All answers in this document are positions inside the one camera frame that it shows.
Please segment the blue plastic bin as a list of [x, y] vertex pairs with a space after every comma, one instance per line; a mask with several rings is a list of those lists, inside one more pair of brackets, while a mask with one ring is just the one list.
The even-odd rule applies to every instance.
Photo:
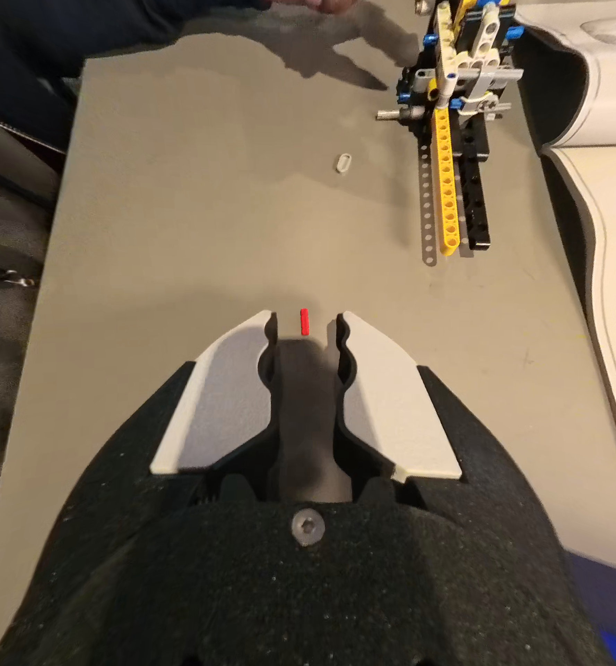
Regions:
[[616, 568], [574, 553], [569, 558], [589, 617], [616, 662]]

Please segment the person's left forearm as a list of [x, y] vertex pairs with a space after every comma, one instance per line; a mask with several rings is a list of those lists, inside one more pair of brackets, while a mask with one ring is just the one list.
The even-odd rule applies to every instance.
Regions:
[[38, 75], [72, 78], [90, 57], [165, 46], [191, 21], [270, 1], [0, 1], [0, 46]]

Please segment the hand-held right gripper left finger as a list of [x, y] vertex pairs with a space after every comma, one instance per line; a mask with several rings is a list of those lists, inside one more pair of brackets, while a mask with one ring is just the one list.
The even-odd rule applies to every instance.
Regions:
[[152, 474], [215, 470], [270, 427], [277, 341], [277, 315], [262, 310], [196, 358]]

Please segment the person's left hand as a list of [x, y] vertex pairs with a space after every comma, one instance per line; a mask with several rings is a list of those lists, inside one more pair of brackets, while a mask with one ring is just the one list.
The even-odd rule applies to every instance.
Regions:
[[271, 1], [285, 6], [304, 7], [315, 12], [327, 15], [339, 15], [347, 12], [358, 1]]

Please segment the partly built lego model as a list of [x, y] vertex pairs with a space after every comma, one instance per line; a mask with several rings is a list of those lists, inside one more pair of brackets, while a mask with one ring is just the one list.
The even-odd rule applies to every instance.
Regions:
[[402, 69], [397, 107], [377, 121], [406, 127], [417, 140], [422, 260], [472, 257], [491, 246], [480, 167], [488, 125], [512, 105], [502, 96], [523, 70], [513, 64], [524, 28], [513, 1], [416, 1], [429, 16], [416, 61]]

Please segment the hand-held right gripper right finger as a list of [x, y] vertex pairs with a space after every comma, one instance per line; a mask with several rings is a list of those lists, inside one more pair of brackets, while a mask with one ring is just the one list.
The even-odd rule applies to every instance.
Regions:
[[354, 471], [395, 481], [460, 479], [462, 469], [418, 364], [354, 312], [337, 317], [338, 426]]

